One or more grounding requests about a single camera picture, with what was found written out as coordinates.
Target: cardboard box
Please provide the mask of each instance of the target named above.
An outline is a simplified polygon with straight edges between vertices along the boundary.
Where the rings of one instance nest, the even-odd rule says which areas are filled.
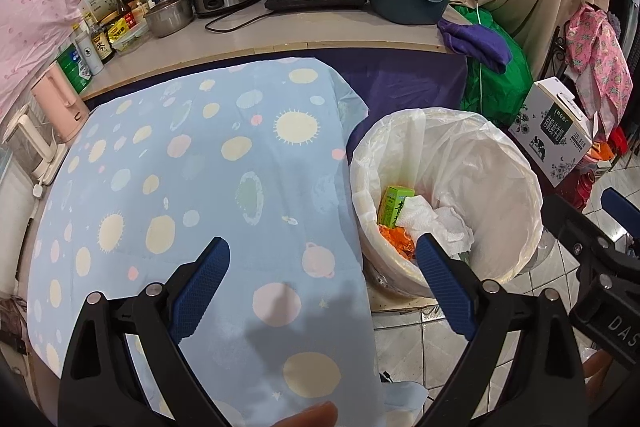
[[[552,76],[533,84],[509,131],[557,187],[590,149],[597,126]]]
[[[414,196],[415,191],[412,188],[397,185],[387,187],[378,209],[378,224],[394,229],[398,214],[404,206],[404,198],[413,198]]]

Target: orange package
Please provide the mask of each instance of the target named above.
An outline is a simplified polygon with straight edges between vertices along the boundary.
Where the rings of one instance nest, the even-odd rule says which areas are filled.
[[[378,225],[382,237],[384,237],[392,247],[406,260],[411,261],[415,257],[415,245],[413,239],[407,235],[403,227],[390,229],[385,225]]]

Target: wooden counter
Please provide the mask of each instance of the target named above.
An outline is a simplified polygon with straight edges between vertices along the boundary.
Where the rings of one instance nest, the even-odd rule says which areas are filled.
[[[267,13],[264,1],[216,23],[232,28]],[[445,17],[467,20],[447,7]],[[155,74],[225,58],[314,48],[394,48],[447,53],[436,26],[401,26],[367,10],[291,12],[274,15],[228,34],[204,29],[211,19],[196,19],[163,39],[151,38],[135,51],[109,62],[81,93],[87,100]]]

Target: white box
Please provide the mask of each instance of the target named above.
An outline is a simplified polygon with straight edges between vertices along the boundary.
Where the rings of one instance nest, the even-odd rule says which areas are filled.
[[[554,76],[533,84],[509,131],[554,187],[590,149],[594,136],[573,94]]]

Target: polka dot fabric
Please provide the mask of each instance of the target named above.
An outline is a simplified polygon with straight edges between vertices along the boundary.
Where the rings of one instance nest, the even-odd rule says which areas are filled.
[[[339,425],[385,426],[344,156],[366,115],[314,58],[195,73],[98,107],[38,230],[36,352],[60,375],[89,293],[136,295],[220,236],[228,273],[180,350],[232,425],[330,399]],[[129,346],[151,406],[170,415],[137,337]]]

